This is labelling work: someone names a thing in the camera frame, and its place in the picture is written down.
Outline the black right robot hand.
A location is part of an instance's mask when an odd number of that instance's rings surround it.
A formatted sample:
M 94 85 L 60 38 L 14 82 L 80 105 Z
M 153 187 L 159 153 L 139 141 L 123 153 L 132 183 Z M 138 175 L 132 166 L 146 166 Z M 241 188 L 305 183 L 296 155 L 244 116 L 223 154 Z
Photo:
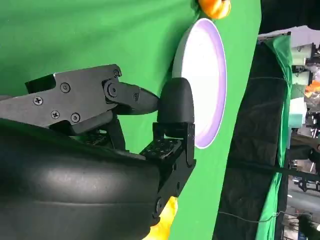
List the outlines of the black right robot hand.
M 56 72 L 0 98 L 0 237 L 141 240 L 196 165 L 190 83 L 160 96 L 116 64 Z

